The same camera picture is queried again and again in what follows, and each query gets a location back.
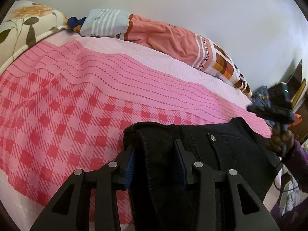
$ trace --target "blue cloth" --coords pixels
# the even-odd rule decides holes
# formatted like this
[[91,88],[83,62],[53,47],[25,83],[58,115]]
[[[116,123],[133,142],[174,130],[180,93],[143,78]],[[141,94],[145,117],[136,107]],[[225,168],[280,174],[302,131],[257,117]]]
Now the blue cloth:
[[[251,96],[252,104],[256,107],[271,107],[269,91],[266,86],[261,86],[258,90]],[[270,127],[275,125],[274,122],[265,120],[266,124]]]
[[68,25],[75,31],[78,32],[80,31],[82,25],[84,24],[84,21],[86,20],[86,17],[77,19],[76,17],[71,17],[67,20]]

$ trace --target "cable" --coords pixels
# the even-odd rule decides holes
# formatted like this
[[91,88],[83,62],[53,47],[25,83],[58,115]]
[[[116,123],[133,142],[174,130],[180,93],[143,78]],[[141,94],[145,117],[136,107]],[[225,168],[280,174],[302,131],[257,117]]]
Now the cable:
[[[280,162],[278,163],[278,165],[275,167],[275,169],[278,168],[278,166],[279,166],[281,163],[282,163],[282,161],[280,161]],[[275,186],[275,188],[276,188],[278,191],[280,191],[280,192],[289,192],[289,191],[293,191],[293,190],[295,190],[295,189],[298,188],[298,186],[297,186],[297,187],[295,187],[295,188],[293,188],[293,189],[281,190],[280,188],[278,188],[278,187],[276,186],[275,180],[274,180],[274,186]]]

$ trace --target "black jeans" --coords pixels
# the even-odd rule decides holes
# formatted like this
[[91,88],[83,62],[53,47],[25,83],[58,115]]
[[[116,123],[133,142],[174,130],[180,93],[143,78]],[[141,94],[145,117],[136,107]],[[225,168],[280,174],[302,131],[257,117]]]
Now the black jeans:
[[[212,169],[236,169],[263,201],[281,166],[278,157],[266,149],[267,139],[253,132],[240,117],[225,124],[162,125],[139,122],[124,130],[124,149],[136,149],[135,174],[130,200],[136,231],[187,231],[194,221],[197,190],[178,185],[174,171],[173,140]],[[217,189],[217,230],[224,230]]]

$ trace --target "white wall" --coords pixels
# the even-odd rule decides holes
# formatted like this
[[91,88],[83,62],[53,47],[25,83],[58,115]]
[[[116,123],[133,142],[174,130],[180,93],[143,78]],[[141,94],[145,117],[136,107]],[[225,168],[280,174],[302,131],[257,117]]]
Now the white wall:
[[31,0],[67,17],[116,8],[204,35],[224,48],[250,87],[271,85],[303,59],[308,77],[308,22],[293,0]]

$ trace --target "pillow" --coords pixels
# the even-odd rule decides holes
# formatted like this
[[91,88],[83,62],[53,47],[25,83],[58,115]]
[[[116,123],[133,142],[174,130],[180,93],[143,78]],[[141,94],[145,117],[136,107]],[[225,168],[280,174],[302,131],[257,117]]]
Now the pillow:
[[251,97],[244,75],[229,55],[211,40],[185,28],[104,8],[92,9],[87,18],[70,18],[68,23],[81,36],[113,37],[163,52]]
[[29,47],[65,28],[62,12],[31,1],[14,2],[0,25],[0,75]]

